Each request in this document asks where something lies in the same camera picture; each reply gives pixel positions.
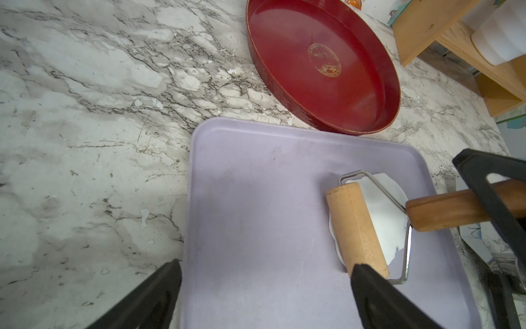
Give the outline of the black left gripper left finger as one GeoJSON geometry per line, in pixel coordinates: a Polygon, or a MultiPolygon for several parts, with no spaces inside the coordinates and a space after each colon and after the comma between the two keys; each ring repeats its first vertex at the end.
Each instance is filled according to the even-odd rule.
{"type": "Polygon", "coordinates": [[[163,264],[89,327],[168,328],[181,285],[182,269],[175,259],[163,264]]]}

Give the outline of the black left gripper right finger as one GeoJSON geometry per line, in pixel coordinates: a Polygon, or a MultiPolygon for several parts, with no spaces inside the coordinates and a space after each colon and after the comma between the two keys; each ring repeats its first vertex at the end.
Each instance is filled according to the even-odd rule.
{"type": "Polygon", "coordinates": [[[364,328],[441,327],[369,265],[353,267],[351,288],[364,328]]]}

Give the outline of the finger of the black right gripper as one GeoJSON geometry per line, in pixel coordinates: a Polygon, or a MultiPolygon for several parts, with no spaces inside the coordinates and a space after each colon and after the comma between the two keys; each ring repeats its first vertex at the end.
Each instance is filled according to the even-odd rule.
{"type": "Polygon", "coordinates": [[[506,205],[504,193],[498,193],[487,176],[499,174],[508,182],[525,182],[525,161],[518,158],[464,149],[453,165],[489,215],[490,222],[509,245],[516,258],[525,264],[525,215],[518,215],[506,205]]]}

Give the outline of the white dough piece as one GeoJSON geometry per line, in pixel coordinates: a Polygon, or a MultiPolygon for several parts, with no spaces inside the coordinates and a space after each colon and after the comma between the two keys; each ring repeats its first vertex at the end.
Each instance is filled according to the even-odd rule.
{"type": "MultiPolygon", "coordinates": [[[[357,182],[360,185],[364,201],[366,202],[371,221],[374,224],[379,243],[384,253],[387,265],[390,265],[396,257],[396,253],[405,248],[406,228],[408,225],[407,215],[401,211],[381,190],[373,183],[370,178],[359,175],[358,178],[351,178],[344,184],[357,182]]],[[[403,189],[387,174],[374,174],[373,177],[380,182],[384,188],[400,204],[408,201],[403,189]]],[[[345,267],[345,263],[338,245],[331,215],[329,217],[330,234],[335,241],[336,253],[340,262],[345,267]]]]}

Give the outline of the lavender silicone mat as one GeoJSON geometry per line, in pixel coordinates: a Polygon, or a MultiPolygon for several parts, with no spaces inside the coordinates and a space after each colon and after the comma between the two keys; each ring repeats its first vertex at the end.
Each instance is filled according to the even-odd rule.
{"type": "Polygon", "coordinates": [[[327,190],[365,169],[433,195],[409,145],[213,118],[193,132],[182,328],[360,328],[327,190]]]}

